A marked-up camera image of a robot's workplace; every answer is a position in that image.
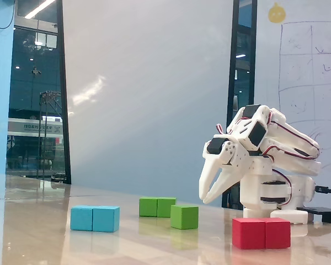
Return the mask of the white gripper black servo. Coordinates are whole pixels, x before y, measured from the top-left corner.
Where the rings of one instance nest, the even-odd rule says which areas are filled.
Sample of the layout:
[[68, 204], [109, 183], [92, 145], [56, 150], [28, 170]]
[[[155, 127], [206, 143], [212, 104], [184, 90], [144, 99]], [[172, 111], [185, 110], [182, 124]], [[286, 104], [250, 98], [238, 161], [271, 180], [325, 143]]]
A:
[[232, 135], [216, 134], [204, 145], [205, 163], [199, 179], [199, 198], [208, 204], [239, 181], [239, 170], [249, 163], [249, 153]]

